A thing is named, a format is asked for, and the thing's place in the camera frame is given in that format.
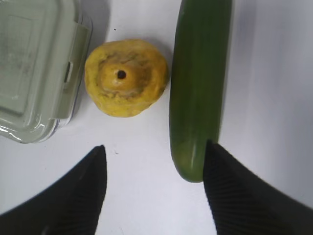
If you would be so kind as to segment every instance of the white surface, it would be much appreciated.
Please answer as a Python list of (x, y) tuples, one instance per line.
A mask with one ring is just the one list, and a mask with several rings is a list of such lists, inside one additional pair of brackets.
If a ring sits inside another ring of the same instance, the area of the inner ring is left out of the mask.
[[(92, 2), (92, 45), (104, 40), (108, 25), (107, 41), (148, 39), (171, 58), (180, 0)], [(313, 207), (313, 2), (237, 0), (235, 6), (220, 142), (263, 179)], [(126, 119), (101, 113), (84, 86), (80, 98), (73, 121), (46, 142), (0, 137), (0, 212), (104, 144), (108, 189), (97, 234), (216, 234), (203, 185), (182, 180), (172, 163), (169, 88), (150, 109)]]

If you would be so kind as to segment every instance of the dark spot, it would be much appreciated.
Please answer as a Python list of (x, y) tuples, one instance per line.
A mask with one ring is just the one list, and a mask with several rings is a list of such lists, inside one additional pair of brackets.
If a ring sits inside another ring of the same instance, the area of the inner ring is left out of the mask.
[(145, 66), (148, 63), (148, 61), (147, 60), (139, 60), (138, 63), (140, 66)]
[(112, 98), (115, 98), (116, 97), (116, 93), (108, 93), (108, 94), (102, 94), (104, 97), (106, 97), (106, 98), (110, 98), (110, 99), (112, 99)]
[(136, 59), (137, 56), (138, 56), (137, 53), (131, 52), (131, 53), (129, 53), (129, 54), (127, 55), (127, 59), (126, 59), (126, 60), (121, 61), (121, 64), (125, 64), (125, 63), (127, 63), (127, 62), (129, 62), (129, 61), (132, 61), (132, 60)]
[(106, 62), (107, 62), (108, 60), (110, 60), (111, 58), (114, 58), (114, 57), (116, 57), (116, 56), (118, 56), (118, 54), (115, 52), (115, 53), (113, 53), (113, 54), (111, 54), (111, 55), (108, 55), (105, 60), (101, 60), (101, 61), (99, 62), (99, 64), (98, 64), (99, 69), (102, 69), (102, 67), (106, 64)]
[(117, 72), (117, 78), (118, 79), (124, 79), (126, 77), (126, 73), (123, 70), (120, 70)]

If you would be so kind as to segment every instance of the plastic container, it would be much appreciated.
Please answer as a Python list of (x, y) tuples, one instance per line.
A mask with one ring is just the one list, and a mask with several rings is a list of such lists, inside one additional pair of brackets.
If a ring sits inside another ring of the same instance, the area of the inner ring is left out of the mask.
[(91, 30), (78, 0), (0, 0), (0, 135), (40, 142), (69, 122)]

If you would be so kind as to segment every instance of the cucumber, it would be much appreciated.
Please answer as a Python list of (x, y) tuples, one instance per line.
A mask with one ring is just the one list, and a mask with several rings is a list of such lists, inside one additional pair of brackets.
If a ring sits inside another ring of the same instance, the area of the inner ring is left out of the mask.
[(221, 124), (232, 0), (183, 0), (175, 36), (170, 143), (176, 169), (201, 182), (207, 140)]

